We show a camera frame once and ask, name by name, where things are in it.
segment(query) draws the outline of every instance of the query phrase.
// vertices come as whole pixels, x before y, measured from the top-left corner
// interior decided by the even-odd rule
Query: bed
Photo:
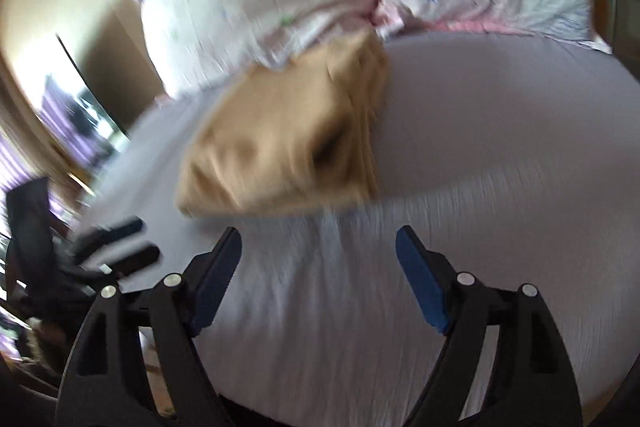
[[[392,426],[408,415],[442,338],[396,261],[405,224],[488,285],[535,283],[589,406],[640,346],[638,83],[610,55],[535,36],[431,32],[386,50],[379,201],[291,217],[182,216],[182,152],[218,86],[143,115],[82,229],[133,215],[147,223],[144,239],[163,258],[124,283],[132,291],[181,272],[236,227],[242,261],[196,345],[219,393],[289,425]],[[480,406],[495,338],[490,330],[466,413]]]

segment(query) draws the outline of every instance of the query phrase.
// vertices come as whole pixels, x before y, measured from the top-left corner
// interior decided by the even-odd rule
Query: tan cloth
[[[187,151],[178,208],[274,213],[369,200],[369,121],[387,73],[373,31],[316,46],[281,71],[254,66]]]

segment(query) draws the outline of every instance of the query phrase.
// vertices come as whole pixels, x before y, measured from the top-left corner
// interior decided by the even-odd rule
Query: black object
[[[112,285],[103,288],[67,363],[55,425],[167,425],[156,411],[138,339],[138,327],[149,325],[178,423],[232,425],[191,336],[211,324],[241,250],[240,234],[227,229],[214,249],[195,257],[182,276],[168,275],[151,290],[127,295]]]
[[[69,122],[74,126],[80,136],[92,138],[98,121],[92,117],[78,102],[70,102],[66,108]]]
[[[96,229],[66,249],[56,248],[50,229],[47,178],[31,180],[8,192],[6,207],[12,232],[6,270],[19,273],[27,286],[23,290],[8,284],[8,302],[23,317],[59,325],[68,339],[76,337],[97,290],[158,261],[158,248],[147,245],[103,265],[101,271],[79,266],[100,248],[141,232],[144,223],[136,218],[116,229]]]
[[[218,396],[191,341],[212,323],[241,248],[238,231],[227,229],[214,249],[195,257],[183,275],[170,274],[153,289],[126,295],[115,285],[103,288],[74,344],[54,425],[286,427]],[[517,291],[486,287],[470,273],[457,273],[441,254],[427,250],[411,227],[399,230],[396,252],[424,317],[447,337],[405,427],[582,425],[564,344],[535,286],[524,284]],[[459,420],[488,325],[499,325],[500,335],[484,404],[475,415]],[[156,411],[139,326],[154,330],[162,374],[175,406],[171,419]],[[33,416],[42,407],[33,425],[50,425],[48,399],[26,396],[15,382],[6,383],[0,367],[0,402],[5,387],[14,400],[10,408],[23,403]],[[639,391],[640,362],[636,362],[591,427],[636,426]]]
[[[2,425],[50,427],[56,400],[18,383],[0,356],[0,414]]]
[[[430,324],[447,336],[434,371],[404,427],[581,427],[574,373],[556,324],[538,289],[484,286],[457,273],[402,227],[396,253]],[[459,420],[488,325],[499,325],[494,368],[481,410]],[[590,427],[640,422],[640,359]]]

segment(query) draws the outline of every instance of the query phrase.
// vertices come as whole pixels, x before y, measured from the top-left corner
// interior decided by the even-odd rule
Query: purple curtain
[[[31,177],[33,177],[33,171],[23,163],[11,144],[0,134],[0,190],[2,193],[22,185]]]
[[[50,78],[47,80],[42,110],[39,113],[44,125],[58,138],[68,153],[84,169],[102,151],[100,137],[95,131],[90,136],[82,136],[69,119],[69,109],[77,105],[71,95],[58,87]]]

